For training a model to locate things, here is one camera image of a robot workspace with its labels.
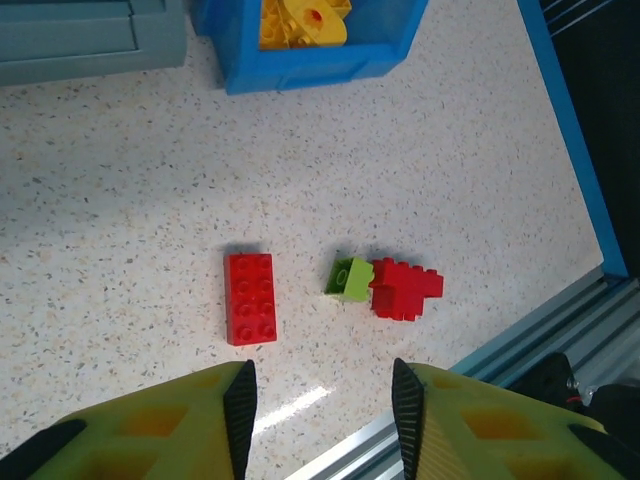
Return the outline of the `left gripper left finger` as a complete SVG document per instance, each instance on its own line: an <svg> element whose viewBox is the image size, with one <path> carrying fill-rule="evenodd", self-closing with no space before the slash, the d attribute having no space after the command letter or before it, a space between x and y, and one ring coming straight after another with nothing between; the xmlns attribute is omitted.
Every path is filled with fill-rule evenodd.
<svg viewBox="0 0 640 480"><path fill-rule="evenodd" d="M73 412L0 459L0 480L245 480L255 364L215 365Z"/></svg>

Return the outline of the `aluminium profile rail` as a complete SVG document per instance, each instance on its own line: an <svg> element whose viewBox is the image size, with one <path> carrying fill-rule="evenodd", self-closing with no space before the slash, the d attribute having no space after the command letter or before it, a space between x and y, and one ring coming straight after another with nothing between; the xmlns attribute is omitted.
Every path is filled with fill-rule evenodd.
<svg viewBox="0 0 640 480"><path fill-rule="evenodd" d="M596 268L458 362L456 373L510 386L544 356L564 353L584 402L610 383L640 383L640 278ZM401 480L391 411L286 480Z"/></svg>

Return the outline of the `grey plastic bin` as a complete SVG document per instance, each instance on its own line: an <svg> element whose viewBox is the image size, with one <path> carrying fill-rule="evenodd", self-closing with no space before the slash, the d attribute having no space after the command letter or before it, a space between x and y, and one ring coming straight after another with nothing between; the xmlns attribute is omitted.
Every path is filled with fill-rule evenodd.
<svg viewBox="0 0 640 480"><path fill-rule="evenodd" d="M183 0L0 0L0 86L178 67Z"/></svg>

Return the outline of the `long red lego brick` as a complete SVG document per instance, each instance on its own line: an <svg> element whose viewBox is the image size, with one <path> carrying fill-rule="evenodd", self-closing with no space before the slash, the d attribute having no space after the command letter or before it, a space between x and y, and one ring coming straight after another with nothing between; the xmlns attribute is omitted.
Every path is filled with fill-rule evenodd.
<svg viewBox="0 0 640 480"><path fill-rule="evenodd" d="M235 347L277 340L272 256L235 253L224 259L227 342Z"/></svg>

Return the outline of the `blue plastic bin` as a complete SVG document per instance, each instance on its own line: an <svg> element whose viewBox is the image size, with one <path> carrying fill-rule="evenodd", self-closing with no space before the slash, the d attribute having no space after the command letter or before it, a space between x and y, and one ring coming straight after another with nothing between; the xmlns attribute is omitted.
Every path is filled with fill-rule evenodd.
<svg viewBox="0 0 640 480"><path fill-rule="evenodd" d="M351 0L343 46L259 49L262 0L192 0L198 36L212 40L229 95L382 77L403 62L428 0Z"/></svg>

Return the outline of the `small green lego brick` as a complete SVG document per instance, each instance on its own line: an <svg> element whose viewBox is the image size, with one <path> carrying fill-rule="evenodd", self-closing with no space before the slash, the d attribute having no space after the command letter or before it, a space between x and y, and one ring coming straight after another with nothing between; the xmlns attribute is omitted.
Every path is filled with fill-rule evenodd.
<svg viewBox="0 0 640 480"><path fill-rule="evenodd" d="M374 267L366 260L359 257L336 259L324 293L342 301L366 302L373 279Z"/></svg>

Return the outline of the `stacked red lego bricks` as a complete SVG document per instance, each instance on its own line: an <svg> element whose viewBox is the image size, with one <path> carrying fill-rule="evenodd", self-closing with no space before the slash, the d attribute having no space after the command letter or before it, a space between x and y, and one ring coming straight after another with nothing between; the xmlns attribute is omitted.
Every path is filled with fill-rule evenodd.
<svg viewBox="0 0 640 480"><path fill-rule="evenodd" d="M444 277L435 269L386 257L373 261L373 273L372 310L379 318L414 322L426 299L443 296Z"/></svg>

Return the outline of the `blue table border strip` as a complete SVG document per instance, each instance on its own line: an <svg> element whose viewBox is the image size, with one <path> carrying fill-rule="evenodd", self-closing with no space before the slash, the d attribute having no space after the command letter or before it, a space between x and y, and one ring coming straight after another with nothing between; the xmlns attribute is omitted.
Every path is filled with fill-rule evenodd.
<svg viewBox="0 0 640 480"><path fill-rule="evenodd" d="M628 278L630 273L539 0L517 3L603 255L602 271L610 277Z"/></svg>

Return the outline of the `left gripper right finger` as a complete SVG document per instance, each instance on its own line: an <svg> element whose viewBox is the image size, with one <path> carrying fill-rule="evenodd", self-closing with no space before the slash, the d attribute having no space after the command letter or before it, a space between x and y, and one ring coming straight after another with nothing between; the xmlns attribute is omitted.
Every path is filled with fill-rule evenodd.
<svg viewBox="0 0 640 480"><path fill-rule="evenodd" d="M640 455L598 421L480 380L395 359L403 480L640 480Z"/></svg>

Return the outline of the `yellow round lego piece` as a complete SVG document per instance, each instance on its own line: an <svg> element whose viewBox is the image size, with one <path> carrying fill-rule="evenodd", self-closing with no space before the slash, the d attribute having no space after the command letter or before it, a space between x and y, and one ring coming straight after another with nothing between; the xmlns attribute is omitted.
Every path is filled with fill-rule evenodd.
<svg viewBox="0 0 640 480"><path fill-rule="evenodd" d="M280 0L283 28L292 47L342 46L347 28L327 0Z"/></svg>

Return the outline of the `yellow lego brick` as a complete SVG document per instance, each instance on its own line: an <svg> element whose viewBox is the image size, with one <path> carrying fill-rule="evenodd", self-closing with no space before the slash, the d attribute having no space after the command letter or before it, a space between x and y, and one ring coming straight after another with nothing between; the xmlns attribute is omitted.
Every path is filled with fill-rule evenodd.
<svg viewBox="0 0 640 480"><path fill-rule="evenodd" d="M262 0L259 48L268 51L298 47L298 39L288 23L285 0Z"/></svg>

